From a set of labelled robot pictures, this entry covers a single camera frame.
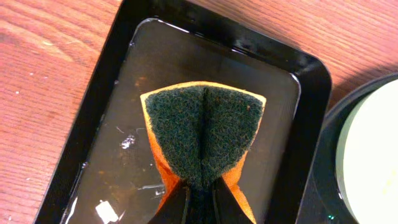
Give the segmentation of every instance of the scouring pad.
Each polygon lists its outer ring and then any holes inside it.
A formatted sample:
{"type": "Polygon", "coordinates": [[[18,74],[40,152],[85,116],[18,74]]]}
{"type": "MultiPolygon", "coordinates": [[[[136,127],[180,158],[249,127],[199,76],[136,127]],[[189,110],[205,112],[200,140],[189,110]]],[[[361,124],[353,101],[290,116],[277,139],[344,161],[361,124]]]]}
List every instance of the scouring pad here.
{"type": "Polygon", "coordinates": [[[160,207],[180,182],[194,193],[196,223],[209,223],[204,201],[222,177],[248,218],[238,187],[244,160],[256,137],[266,99],[211,82],[181,83],[141,95],[149,141],[166,187],[160,207]]]}

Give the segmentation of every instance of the wood grain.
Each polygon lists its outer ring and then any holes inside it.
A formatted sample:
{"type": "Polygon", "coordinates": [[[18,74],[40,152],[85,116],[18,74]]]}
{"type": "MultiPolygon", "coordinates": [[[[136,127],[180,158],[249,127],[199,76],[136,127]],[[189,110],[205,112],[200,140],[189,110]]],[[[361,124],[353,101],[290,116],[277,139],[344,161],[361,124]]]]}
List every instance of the wood grain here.
{"type": "MultiPolygon", "coordinates": [[[[398,70],[398,1],[194,0],[328,67],[331,105],[398,70]]],[[[0,223],[31,223],[120,5],[0,4],[0,223]]]]}

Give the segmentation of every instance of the black baking pan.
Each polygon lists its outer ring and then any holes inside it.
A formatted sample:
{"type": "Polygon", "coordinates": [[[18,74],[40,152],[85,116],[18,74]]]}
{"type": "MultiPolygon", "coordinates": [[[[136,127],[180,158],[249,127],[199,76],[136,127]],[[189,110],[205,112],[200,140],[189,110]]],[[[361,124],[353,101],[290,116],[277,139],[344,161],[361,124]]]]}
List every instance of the black baking pan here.
{"type": "Polygon", "coordinates": [[[383,85],[398,79],[398,73],[365,84],[343,98],[326,115],[313,162],[317,192],[335,223],[357,223],[341,198],[336,179],[336,148],[341,129],[353,108],[383,85]]]}
{"type": "Polygon", "coordinates": [[[331,90],[317,58],[186,1],[118,11],[36,223],[145,223],[164,189],[139,95],[189,81],[267,98],[239,181],[258,223],[294,223],[331,90]]]}

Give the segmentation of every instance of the black round pan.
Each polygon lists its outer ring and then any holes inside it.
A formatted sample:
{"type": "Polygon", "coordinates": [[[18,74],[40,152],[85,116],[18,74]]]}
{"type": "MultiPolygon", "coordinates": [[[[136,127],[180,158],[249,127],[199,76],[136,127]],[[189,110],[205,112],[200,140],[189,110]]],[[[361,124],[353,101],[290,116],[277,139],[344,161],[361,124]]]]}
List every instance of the black round pan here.
{"type": "Polygon", "coordinates": [[[313,162],[313,175],[324,206],[342,223],[357,223],[357,221],[346,208],[336,179],[336,146],[340,131],[357,103],[368,94],[396,79],[398,79],[398,73],[393,73],[359,87],[335,105],[325,117],[313,162]]]}

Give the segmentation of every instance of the white round object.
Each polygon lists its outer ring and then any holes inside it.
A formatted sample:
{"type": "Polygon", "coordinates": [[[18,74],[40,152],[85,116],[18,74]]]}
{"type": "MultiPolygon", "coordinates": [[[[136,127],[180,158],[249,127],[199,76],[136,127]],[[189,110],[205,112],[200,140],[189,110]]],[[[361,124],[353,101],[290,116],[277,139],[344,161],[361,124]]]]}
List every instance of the white round object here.
{"type": "Polygon", "coordinates": [[[398,80],[349,114],[337,145],[336,177],[358,223],[398,223],[398,80]]]}

